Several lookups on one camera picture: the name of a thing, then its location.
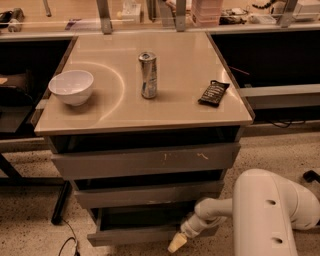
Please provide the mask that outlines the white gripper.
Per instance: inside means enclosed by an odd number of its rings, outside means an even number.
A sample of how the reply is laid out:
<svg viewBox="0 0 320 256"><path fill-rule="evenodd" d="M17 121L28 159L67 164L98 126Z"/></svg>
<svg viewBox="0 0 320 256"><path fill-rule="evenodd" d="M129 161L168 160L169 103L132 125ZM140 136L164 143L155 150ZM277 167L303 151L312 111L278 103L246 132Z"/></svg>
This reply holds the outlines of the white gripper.
<svg viewBox="0 0 320 256"><path fill-rule="evenodd" d="M195 238L204 230L212 226L212 221L205 221L195 213L189 213L181 222L180 231L174 235L168 246L170 253L175 253L187 243L188 238Z"/></svg>

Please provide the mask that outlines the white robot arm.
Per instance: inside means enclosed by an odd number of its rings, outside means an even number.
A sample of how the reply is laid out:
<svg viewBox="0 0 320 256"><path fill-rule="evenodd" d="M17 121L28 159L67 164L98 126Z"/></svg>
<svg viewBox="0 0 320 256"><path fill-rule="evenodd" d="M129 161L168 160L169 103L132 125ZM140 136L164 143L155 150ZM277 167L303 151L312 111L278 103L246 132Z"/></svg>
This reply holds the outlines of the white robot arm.
<svg viewBox="0 0 320 256"><path fill-rule="evenodd" d="M234 256L298 256L295 230L320 220L317 197L302 185L263 169L249 169L230 199L202 198L182 221L168 251L176 252L201 232L233 220Z"/></svg>

